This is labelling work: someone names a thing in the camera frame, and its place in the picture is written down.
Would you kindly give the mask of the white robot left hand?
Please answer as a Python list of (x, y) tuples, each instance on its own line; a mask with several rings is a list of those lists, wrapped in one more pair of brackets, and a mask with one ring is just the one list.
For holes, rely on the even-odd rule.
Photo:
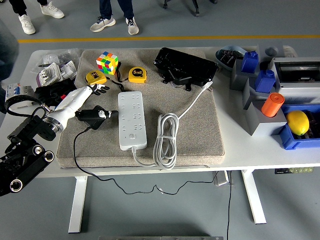
[(108, 89), (103, 84), (93, 84), (73, 90), (54, 111), (48, 113), (43, 121), (49, 124), (54, 132), (62, 132), (67, 127), (68, 120), (77, 117), (79, 121), (86, 122), (90, 128), (96, 130), (106, 119), (117, 116), (119, 112), (105, 110), (98, 105), (89, 110), (80, 110), (80, 108), (92, 94), (99, 96)]

